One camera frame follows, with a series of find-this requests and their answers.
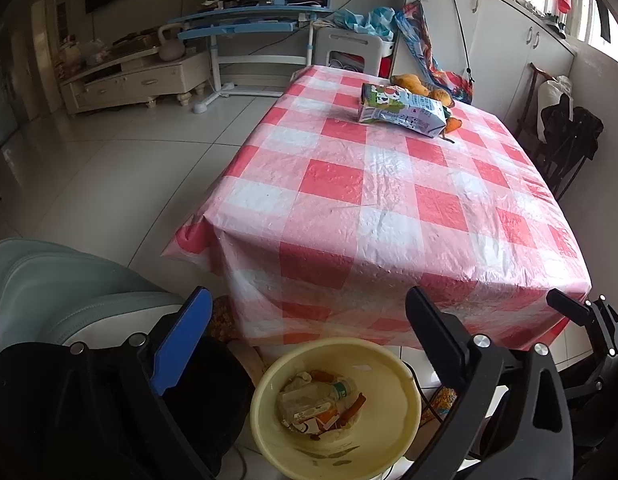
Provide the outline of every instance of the green bottle label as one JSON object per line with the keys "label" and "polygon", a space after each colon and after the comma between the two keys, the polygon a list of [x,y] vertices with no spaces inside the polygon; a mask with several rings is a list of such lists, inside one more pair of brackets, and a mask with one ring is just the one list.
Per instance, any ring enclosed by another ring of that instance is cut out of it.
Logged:
{"label": "green bottle label", "polygon": [[346,388],[345,388],[344,384],[342,384],[342,383],[335,383],[335,384],[333,384],[333,387],[338,392],[338,398],[339,399],[342,399],[343,397],[346,397]]}

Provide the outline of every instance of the yellow bucket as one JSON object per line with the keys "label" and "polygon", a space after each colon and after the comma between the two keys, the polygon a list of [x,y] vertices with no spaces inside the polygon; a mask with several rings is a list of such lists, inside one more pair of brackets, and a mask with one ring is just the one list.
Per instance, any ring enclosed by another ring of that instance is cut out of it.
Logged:
{"label": "yellow bucket", "polygon": [[[320,440],[293,433],[279,421],[276,399],[298,372],[326,370],[352,378],[366,402],[350,428]],[[391,467],[413,441],[420,395],[410,370],[387,349],[362,339],[333,337],[279,358],[251,401],[253,438],[273,466],[294,480],[369,480]]]}

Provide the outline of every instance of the blue desk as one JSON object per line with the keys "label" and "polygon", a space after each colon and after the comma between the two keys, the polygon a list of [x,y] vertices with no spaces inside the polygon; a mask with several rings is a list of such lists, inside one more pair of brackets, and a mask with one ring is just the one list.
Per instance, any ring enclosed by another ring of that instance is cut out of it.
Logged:
{"label": "blue desk", "polygon": [[[297,19],[301,13],[306,13],[309,17],[309,39],[305,56],[218,55],[217,36],[254,32],[293,32],[297,30]],[[180,40],[209,38],[214,92],[202,102],[203,109],[206,110],[206,106],[220,96],[255,95],[280,97],[282,92],[236,90],[231,82],[222,84],[220,80],[220,65],[233,63],[283,63],[309,66],[313,58],[313,22],[317,19],[318,15],[328,16],[332,13],[331,9],[325,7],[262,5],[198,12],[197,14],[170,20],[169,23],[183,23],[185,30],[178,34]]]}

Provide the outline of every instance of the red and white tablecloth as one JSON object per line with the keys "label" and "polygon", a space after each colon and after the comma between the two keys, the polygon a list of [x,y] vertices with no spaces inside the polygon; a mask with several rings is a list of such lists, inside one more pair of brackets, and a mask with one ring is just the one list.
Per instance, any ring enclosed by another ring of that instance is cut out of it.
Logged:
{"label": "red and white tablecloth", "polygon": [[510,347],[555,335],[547,291],[583,300],[590,279],[515,139],[462,103],[453,144],[359,124],[363,82],[387,81],[306,69],[163,254],[224,274],[253,345],[355,336],[417,347],[404,313],[416,284]]}

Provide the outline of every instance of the kettlebell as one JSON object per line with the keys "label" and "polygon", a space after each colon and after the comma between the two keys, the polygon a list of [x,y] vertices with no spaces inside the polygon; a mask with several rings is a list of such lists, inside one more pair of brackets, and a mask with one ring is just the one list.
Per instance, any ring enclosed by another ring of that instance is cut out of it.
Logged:
{"label": "kettlebell", "polygon": [[164,38],[164,31],[171,28],[179,28],[184,30],[182,23],[167,23],[158,29],[158,40],[160,40],[160,49],[158,50],[158,56],[163,61],[175,61],[185,55],[185,44],[178,38],[172,38],[166,40]]}

